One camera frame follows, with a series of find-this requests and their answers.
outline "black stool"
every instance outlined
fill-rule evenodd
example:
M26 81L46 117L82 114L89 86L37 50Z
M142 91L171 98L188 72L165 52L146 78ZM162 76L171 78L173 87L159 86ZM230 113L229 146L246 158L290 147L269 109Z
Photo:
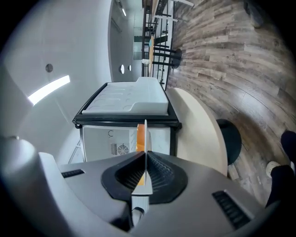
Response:
M177 50L168 50L161 48L162 45L157 45L158 47L154 47L154 56L160 56L160 57L168 57L170 59L170 63L166 62L152 62L152 64L158 64L158 65L164 65L164 66L171 66L172 68L176 69L182 60L182 51L181 49ZM171 54L166 53L155 53L156 50L163 51L163 52L169 52Z
M227 151L228 165L236 161L241 152L241 135L236 126L226 119L218 119Z

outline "shoe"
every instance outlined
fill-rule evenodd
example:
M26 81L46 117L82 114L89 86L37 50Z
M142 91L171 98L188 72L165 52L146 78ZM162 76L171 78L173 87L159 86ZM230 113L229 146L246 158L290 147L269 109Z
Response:
M249 2L248 8L250 11L252 26L254 26L254 28L260 28L263 25L264 20L261 16L261 13L259 12L257 5Z
M294 175L296 175L295 164L293 162L291 162L290 166L291 166L291 168L292 168L292 170L294 172Z
M277 166L281 166L279 163L275 162L275 161L270 161L267 166L266 166L266 174L268 177L271 178L271 171L273 168L277 167Z

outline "black frame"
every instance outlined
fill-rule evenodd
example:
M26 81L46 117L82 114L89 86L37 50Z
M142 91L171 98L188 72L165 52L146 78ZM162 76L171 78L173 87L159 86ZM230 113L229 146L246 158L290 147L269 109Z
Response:
M131 194L145 172L146 161L143 151L129 153L129 155L132 157L106 169L102 174L101 183L113 199L130 204ZM149 204L172 202L188 184L186 172L161 155L161 153L148 151L147 171L153 187L153 194L148 195Z
M72 120L77 129L81 128L82 125L137 127L138 124L143 124L145 119L147 120L149 127L171 127L175 131L178 131L182 127L182 124L179 122L173 106L166 94L165 95L168 100L168 115L82 114L82 111L87 109L90 103L107 85L108 82L97 90L78 111Z

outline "round table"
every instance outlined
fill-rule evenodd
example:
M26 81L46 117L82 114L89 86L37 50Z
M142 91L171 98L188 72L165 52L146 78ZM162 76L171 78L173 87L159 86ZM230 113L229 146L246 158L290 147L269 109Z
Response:
M177 133L177 157L211 167L226 176L225 142L211 111L183 89L170 88L166 94L182 123Z

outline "black chair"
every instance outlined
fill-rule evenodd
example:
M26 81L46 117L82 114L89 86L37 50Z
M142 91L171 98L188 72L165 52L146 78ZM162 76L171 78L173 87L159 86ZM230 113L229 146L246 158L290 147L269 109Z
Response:
M241 152L241 135L236 126L226 119L218 119L227 151L228 165L236 161Z

